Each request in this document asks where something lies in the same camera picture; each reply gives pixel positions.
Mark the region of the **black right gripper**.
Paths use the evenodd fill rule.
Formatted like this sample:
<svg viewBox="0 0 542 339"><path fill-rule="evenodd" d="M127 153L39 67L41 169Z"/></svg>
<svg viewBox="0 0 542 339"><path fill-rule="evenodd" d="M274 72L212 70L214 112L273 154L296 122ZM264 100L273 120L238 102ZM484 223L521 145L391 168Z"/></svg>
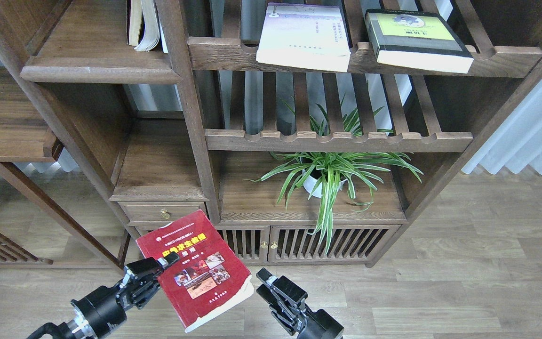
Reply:
<svg viewBox="0 0 542 339"><path fill-rule="evenodd" d="M298 339L341 339L344 327L324 309L313 312L305 303L308 294L282 275L272 275L266 268L256 277L262 285L256 292L269 304L271 315L290 335Z"/></svg>

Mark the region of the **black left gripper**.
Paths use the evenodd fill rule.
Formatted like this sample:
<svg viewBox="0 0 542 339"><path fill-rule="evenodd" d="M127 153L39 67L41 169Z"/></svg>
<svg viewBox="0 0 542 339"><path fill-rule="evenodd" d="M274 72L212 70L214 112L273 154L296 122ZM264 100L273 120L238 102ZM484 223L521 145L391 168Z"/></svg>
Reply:
<svg viewBox="0 0 542 339"><path fill-rule="evenodd" d="M159 259L146 258L124 268L126 285L120 280L112 287L101 286L80 300L71 300L76 313L70 321L71 339L104 339L126 322L126 311L142 309L160 290L155 277L178 262L171 252Z"/></svg>

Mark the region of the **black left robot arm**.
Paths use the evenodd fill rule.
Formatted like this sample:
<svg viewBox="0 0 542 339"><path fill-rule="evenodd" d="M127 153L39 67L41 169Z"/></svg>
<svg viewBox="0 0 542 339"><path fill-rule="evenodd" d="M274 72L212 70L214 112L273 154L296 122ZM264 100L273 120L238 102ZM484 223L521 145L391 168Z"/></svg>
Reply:
<svg viewBox="0 0 542 339"><path fill-rule="evenodd" d="M54 339L103 339L126 321L126 311L142 309L159 291L159 275L178 262L171 252L159 259L146 258L127 264L125 275L112 287L101 286L80 300L71 300L76 317L59 325L46 323L35 330L30 339L46 333Z"/></svg>

